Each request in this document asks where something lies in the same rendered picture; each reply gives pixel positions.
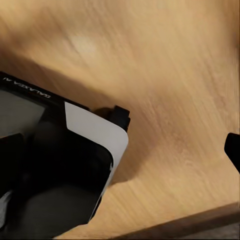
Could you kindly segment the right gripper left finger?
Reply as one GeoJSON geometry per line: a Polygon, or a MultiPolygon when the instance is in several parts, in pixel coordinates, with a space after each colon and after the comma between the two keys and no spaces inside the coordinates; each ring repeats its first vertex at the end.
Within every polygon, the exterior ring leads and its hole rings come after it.
{"type": "Polygon", "coordinates": [[[0,138],[0,193],[26,153],[22,133],[0,138]]]}

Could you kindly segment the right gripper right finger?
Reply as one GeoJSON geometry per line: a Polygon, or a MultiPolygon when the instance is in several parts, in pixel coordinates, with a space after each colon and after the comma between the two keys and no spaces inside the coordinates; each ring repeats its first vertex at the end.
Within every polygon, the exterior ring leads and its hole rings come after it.
{"type": "Polygon", "coordinates": [[[227,135],[224,151],[240,173],[240,135],[229,133],[227,135]]]}

